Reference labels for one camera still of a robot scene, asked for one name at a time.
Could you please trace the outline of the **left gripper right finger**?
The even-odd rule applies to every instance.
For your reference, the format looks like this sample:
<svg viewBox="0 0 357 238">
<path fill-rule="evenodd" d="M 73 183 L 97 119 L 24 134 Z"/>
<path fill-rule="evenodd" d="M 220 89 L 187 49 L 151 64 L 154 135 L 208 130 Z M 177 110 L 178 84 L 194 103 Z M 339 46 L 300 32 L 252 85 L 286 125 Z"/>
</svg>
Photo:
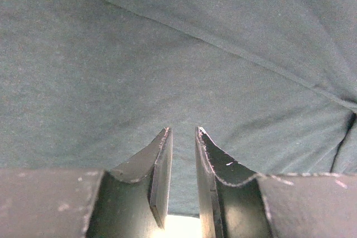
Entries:
<svg viewBox="0 0 357 238">
<path fill-rule="evenodd" d="M 262 174 L 195 130 L 203 237 L 355 237 L 356 175 Z"/>
</svg>

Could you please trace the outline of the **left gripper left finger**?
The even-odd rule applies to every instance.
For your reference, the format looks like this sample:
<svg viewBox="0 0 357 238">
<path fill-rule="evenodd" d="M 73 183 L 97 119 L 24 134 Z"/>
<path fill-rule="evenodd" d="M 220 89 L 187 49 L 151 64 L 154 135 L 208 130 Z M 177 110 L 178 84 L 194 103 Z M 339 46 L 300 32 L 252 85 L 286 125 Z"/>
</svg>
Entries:
<svg viewBox="0 0 357 238">
<path fill-rule="evenodd" d="M 165 229 L 172 130 L 119 166 L 1 170 L 2 237 L 159 237 Z"/>
</svg>

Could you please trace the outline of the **black t shirt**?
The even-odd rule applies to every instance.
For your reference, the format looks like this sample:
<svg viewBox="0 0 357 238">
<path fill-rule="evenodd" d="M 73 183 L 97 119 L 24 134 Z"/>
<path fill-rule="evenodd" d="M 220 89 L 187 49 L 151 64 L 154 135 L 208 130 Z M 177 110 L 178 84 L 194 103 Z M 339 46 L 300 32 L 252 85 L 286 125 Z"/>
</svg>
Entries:
<svg viewBox="0 0 357 238">
<path fill-rule="evenodd" d="M 266 174 L 356 172 L 356 0 L 1 0 L 1 167 L 111 169 L 173 131 Z"/>
</svg>

